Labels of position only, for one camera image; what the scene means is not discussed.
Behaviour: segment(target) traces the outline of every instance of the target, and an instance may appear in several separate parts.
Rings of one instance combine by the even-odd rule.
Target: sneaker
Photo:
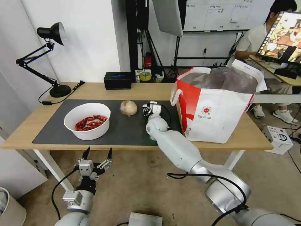
[[[289,110],[288,112],[289,112],[289,113],[292,113],[293,111],[292,111],[292,110]],[[293,122],[298,122],[298,120],[297,120],[297,119],[294,119]]]
[[[255,118],[263,118],[266,115],[264,114],[263,110],[262,110],[262,106],[261,105],[256,105],[254,106],[251,111],[253,110],[254,116]]]
[[[286,122],[287,124],[295,124],[296,122],[298,122],[297,119],[294,119],[291,116],[291,111],[289,110],[277,110],[273,112],[273,115],[281,119],[282,121]]]

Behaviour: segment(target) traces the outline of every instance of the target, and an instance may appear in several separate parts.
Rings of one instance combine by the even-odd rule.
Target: computer screen
[[[257,55],[279,63],[301,63],[301,14],[281,12]]]

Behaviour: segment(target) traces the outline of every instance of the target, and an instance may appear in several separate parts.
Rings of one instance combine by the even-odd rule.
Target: onion
[[[120,111],[128,116],[134,115],[137,112],[137,105],[133,101],[125,100],[120,105]]]

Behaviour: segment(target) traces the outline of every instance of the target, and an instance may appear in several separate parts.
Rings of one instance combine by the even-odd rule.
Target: white trash can
[[[8,195],[7,205],[0,216],[1,226],[22,226],[26,219],[26,210],[6,190],[0,187],[0,191]]]

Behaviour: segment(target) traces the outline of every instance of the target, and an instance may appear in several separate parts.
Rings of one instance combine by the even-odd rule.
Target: whiteboard
[[[248,30],[265,22],[275,0],[188,0],[184,31]]]

